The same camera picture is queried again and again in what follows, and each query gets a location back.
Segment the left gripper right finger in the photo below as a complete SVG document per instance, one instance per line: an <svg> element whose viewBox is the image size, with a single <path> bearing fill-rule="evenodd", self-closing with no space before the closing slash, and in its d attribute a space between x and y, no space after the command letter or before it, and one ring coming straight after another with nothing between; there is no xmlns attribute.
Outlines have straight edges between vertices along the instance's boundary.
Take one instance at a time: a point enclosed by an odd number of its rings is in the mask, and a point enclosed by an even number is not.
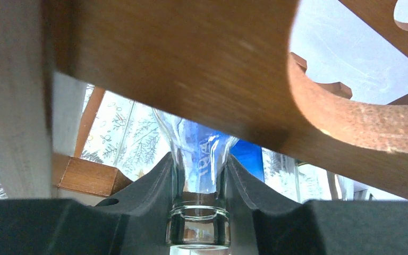
<svg viewBox="0 0 408 255"><path fill-rule="evenodd" d="M227 161L232 254L408 254L408 201L295 202Z"/></svg>

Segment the small clear bottle bluish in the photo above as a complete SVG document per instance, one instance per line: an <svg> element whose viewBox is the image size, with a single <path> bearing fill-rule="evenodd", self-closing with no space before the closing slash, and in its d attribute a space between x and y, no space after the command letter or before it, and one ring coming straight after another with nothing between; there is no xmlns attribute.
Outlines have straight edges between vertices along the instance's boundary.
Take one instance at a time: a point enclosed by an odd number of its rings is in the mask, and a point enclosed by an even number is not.
<svg viewBox="0 0 408 255"><path fill-rule="evenodd" d="M262 156L265 183L293 201L354 199L354 182L347 177L266 148Z"/></svg>

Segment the blue glass bottle silver cap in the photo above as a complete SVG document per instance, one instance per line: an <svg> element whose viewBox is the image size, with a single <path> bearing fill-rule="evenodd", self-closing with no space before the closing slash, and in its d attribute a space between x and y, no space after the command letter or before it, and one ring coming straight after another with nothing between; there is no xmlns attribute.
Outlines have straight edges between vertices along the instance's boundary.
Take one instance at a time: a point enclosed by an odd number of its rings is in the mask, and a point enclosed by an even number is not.
<svg viewBox="0 0 408 255"><path fill-rule="evenodd" d="M183 156L185 179L194 188L216 184L229 155L250 174L264 180L261 147L201 124L182 119L175 124Z"/></svg>

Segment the clear glass flask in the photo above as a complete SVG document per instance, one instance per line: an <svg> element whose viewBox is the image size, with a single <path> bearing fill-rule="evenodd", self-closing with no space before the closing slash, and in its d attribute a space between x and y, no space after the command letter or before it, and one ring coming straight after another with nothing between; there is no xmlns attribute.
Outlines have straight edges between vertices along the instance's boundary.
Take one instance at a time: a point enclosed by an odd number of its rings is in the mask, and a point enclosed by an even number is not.
<svg viewBox="0 0 408 255"><path fill-rule="evenodd" d="M228 250L227 160L238 138L154 109L172 157L166 243L189 251Z"/></svg>

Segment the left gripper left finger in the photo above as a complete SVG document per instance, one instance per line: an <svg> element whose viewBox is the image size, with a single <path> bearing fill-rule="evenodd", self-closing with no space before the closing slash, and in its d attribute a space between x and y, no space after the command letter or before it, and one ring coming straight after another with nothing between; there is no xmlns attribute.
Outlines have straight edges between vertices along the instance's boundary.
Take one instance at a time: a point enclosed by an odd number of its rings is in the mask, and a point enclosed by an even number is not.
<svg viewBox="0 0 408 255"><path fill-rule="evenodd" d="M0 200L0 254L169 254L172 156L95 206Z"/></svg>

